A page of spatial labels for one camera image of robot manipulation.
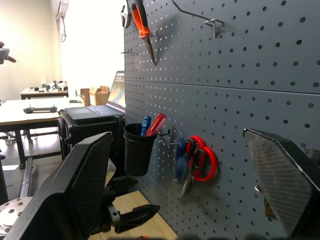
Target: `laptop keyboard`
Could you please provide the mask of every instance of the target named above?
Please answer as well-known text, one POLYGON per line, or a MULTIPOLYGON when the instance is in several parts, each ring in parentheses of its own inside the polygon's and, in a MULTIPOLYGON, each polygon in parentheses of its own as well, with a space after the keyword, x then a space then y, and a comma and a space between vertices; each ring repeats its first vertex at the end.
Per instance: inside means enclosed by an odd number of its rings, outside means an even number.
POLYGON ((91 111, 94 111, 96 114, 98 114, 99 116, 111 116, 111 115, 115 115, 118 112, 114 111, 113 109, 110 109, 108 107, 101 107, 101 106, 88 106, 88 108, 91 111))

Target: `person's hand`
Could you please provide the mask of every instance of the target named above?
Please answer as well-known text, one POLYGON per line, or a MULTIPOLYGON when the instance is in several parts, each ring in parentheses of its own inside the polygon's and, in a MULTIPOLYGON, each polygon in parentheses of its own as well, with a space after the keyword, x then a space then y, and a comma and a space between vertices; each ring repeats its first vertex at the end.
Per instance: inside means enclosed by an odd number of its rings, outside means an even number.
MULTIPOLYGON (((4 47, 4 43, 2 42, 2 41, 0 41, 0 48, 3 48, 4 47)), ((17 61, 13 58, 13 57, 11 57, 11 56, 9 56, 9 59, 8 59, 10 62, 12 62, 12 63, 16 63, 17 61)))

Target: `laptop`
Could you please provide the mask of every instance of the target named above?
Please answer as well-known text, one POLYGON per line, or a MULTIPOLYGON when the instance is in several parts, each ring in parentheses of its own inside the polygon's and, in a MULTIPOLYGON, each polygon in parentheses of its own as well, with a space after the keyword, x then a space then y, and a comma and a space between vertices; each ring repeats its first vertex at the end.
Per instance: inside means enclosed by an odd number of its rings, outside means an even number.
POLYGON ((71 107, 66 108, 65 111, 76 122, 124 116, 126 113, 125 72, 116 72, 106 105, 71 107))

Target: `pliers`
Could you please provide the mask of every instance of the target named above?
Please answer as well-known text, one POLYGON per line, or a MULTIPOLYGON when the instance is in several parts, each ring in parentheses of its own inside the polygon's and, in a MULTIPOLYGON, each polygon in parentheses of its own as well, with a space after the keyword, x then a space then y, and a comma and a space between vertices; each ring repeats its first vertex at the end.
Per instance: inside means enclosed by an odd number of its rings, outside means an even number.
POLYGON ((139 30, 140 38, 144 40, 145 46, 150 54, 152 62, 156 65, 154 49, 152 47, 150 37, 151 31, 148 28, 147 14, 142 0, 134 0, 132 4, 132 14, 134 22, 139 30))

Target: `orange pliers handle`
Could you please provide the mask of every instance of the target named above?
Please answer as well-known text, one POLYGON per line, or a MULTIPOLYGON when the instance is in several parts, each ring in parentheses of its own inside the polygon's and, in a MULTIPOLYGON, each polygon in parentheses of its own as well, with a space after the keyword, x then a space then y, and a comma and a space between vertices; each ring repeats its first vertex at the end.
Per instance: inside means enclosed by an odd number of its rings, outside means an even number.
POLYGON ((132 4, 132 14, 135 25, 139 30, 140 37, 150 36, 151 31, 148 27, 146 10, 142 0, 134 0, 132 4))

